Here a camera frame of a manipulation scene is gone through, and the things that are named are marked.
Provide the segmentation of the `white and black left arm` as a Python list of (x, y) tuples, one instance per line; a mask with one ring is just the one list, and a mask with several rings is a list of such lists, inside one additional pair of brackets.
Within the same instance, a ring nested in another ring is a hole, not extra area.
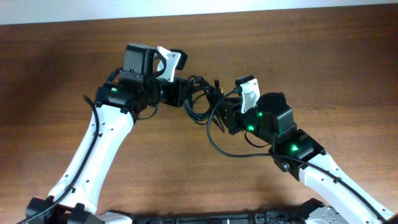
[(128, 44), (123, 66), (109, 75), (94, 100), (84, 97), (92, 116), (83, 140), (47, 198), (31, 199), (23, 223), (133, 223), (126, 212), (97, 215), (100, 192), (140, 112), (161, 103), (182, 105), (184, 80), (175, 72), (186, 60), (182, 50)]

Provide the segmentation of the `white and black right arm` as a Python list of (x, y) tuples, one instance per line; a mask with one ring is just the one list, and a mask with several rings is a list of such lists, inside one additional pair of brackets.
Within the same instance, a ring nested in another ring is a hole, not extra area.
[(325, 148), (294, 121), (283, 93), (221, 95), (213, 114), (222, 115), (231, 134), (246, 131), (269, 145), (264, 156), (282, 172), (315, 191), (348, 223), (397, 223), (397, 214), (353, 181)]

